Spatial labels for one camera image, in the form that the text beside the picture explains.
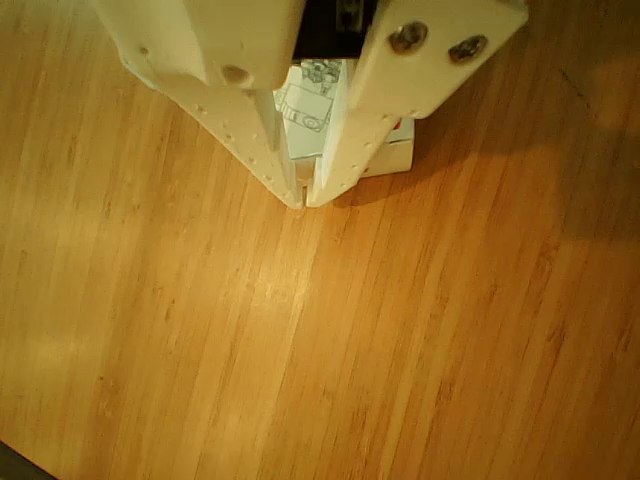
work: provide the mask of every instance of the bolt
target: bolt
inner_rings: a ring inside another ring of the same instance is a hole
[[[391,49],[398,55],[408,55],[418,50],[427,38],[429,29],[422,22],[410,22],[389,35]]]
[[[484,35],[474,35],[451,47],[449,57],[453,63],[466,63],[480,55],[488,42]]]

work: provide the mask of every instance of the white plastic panel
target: white plastic panel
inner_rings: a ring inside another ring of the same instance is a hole
[[[304,206],[272,95],[286,78],[302,1],[95,4],[129,70],[180,104],[282,202]],[[227,67],[248,77],[228,85]]]
[[[526,20],[527,9],[520,2],[379,2],[355,73],[349,68],[341,78],[341,101],[337,96],[307,205],[321,206],[355,185],[399,118],[430,115]],[[426,41],[410,54],[395,53],[389,36],[415,21],[428,26]],[[454,64],[449,49],[480,34],[489,40],[484,51]]]

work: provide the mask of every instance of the mounting hole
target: mounting hole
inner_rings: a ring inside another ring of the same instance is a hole
[[[227,84],[240,87],[248,86],[253,81],[253,76],[249,72],[235,65],[222,67],[222,76]]]
[[[474,35],[449,49],[449,58],[455,64],[466,63],[482,53],[489,40],[484,35]]]
[[[389,45],[398,55],[409,55],[418,50],[427,38],[429,29],[422,22],[409,22],[389,35]]]

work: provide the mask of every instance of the printed diagram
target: printed diagram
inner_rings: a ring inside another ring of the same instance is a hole
[[[320,95],[326,95],[340,77],[340,60],[303,60],[302,78],[320,85]]]
[[[282,116],[314,132],[321,132],[331,118],[340,60],[304,60],[293,67],[287,83],[274,93]]]

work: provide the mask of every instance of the black component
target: black component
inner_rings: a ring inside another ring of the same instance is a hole
[[[293,61],[358,58],[378,0],[307,0]]]
[[[0,478],[4,480],[56,480],[2,442],[0,442]]]

